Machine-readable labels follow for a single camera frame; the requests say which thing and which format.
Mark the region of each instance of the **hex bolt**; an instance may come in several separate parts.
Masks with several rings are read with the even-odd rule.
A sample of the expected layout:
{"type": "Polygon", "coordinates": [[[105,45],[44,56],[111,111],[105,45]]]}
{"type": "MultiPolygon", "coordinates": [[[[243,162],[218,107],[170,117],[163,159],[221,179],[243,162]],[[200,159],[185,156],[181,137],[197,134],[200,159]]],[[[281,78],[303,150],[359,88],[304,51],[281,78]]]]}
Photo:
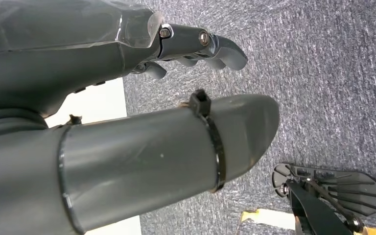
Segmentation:
{"type": "Polygon", "coordinates": [[[210,43],[210,35],[205,30],[202,30],[199,35],[199,40],[201,45],[208,46],[210,43]]]}
{"type": "Polygon", "coordinates": [[[167,38],[171,36],[171,32],[167,28],[161,28],[161,30],[159,30],[159,36],[161,38],[167,38]]]}

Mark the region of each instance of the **robotic hand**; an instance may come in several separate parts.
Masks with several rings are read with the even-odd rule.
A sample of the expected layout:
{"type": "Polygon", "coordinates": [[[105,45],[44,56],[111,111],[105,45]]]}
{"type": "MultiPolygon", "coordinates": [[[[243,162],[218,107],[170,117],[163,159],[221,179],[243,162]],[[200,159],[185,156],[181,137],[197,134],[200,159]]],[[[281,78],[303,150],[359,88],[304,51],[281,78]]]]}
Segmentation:
{"type": "MultiPolygon", "coordinates": [[[[247,64],[244,52],[230,39],[209,34],[206,30],[176,24],[164,24],[159,30],[160,51],[157,60],[176,60],[191,67],[205,60],[213,69],[226,66],[240,70],[247,64]]],[[[146,72],[153,78],[162,78],[166,71],[155,62],[139,64],[132,73],[146,72]]]]}
{"type": "Polygon", "coordinates": [[[211,105],[197,91],[189,108],[48,129],[67,95],[161,78],[157,61],[246,65],[231,40],[160,19],[121,0],[0,1],[0,234],[84,234],[219,190],[265,153],[279,109],[256,94],[211,105]]]}

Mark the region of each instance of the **metal screw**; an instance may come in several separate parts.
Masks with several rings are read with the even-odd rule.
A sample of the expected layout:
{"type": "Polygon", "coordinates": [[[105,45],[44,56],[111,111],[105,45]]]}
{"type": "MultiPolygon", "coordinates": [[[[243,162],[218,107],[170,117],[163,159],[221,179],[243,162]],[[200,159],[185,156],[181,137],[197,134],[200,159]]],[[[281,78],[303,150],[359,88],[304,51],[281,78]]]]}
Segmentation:
{"type": "Polygon", "coordinates": [[[159,30],[159,36],[161,38],[167,38],[171,36],[171,32],[167,28],[161,28],[161,30],[159,30]]]}
{"type": "Polygon", "coordinates": [[[203,46],[208,46],[210,43],[210,35],[205,31],[201,31],[199,35],[200,43],[203,46]]]}
{"type": "Polygon", "coordinates": [[[355,226],[359,226],[359,223],[358,223],[358,220],[357,219],[353,219],[352,222],[354,223],[355,226]]]}
{"type": "Polygon", "coordinates": [[[285,183],[283,183],[280,186],[279,191],[281,194],[287,195],[289,193],[289,187],[285,183]]]}

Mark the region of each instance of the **yellow object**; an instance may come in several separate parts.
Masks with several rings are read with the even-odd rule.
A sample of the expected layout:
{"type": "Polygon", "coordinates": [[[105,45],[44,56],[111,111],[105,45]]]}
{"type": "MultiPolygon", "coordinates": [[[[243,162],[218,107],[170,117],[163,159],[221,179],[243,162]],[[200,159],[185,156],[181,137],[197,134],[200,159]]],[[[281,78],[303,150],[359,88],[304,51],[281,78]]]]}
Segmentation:
{"type": "MultiPolygon", "coordinates": [[[[253,220],[257,224],[267,224],[283,229],[295,230],[295,216],[291,213],[267,209],[258,209],[256,212],[243,212],[241,214],[241,222],[248,219],[253,220]]],[[[362,234],[354,233],[354,235],[376,235],[376,229],[364,227],[362,234]]]]}

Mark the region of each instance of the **black plastic part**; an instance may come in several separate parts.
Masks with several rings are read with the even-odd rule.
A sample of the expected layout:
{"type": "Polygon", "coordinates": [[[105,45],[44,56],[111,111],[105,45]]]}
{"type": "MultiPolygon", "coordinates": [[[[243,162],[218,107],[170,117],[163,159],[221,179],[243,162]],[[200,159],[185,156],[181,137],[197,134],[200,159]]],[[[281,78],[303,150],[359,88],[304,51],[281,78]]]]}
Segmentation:
{"type": "Polygon", "coordinates": [[[364,173],[278,164],[272,174],[272,185],[280,197],[287,195],[282,192],[281,186],[290,178],[310,178],[355,215],[376,214],[376,181],[364,173]]]}
{"type": "Polygon", "coordinates": [[[189,99],[188,106],[192,109],[194,114],[204,122],[208,134],[210,135],[210,139],[215,151],[217,164],[217,181],[215,188],[212,189],[211,192],[217,192],[224,187],[224,183],[226,182],[227,166],[224,146],[220,137],[220,133],[218,132],[218,128],[215,125],[210,114],[211,99],[210,97],[208,97],[204,90],[196,90],[194,93],[192,93],[189,99]]]}
{"type": "Polygon", "coordinates": [[[333,210],[317,197],[304,190],[302,186],[294,180],[287,180],[289,188],[289,201],[293,214],[300,218],[306,218],[308,226],[296,230],[297,235],[351,235],[353,234],[335,215],[333,210]]]}

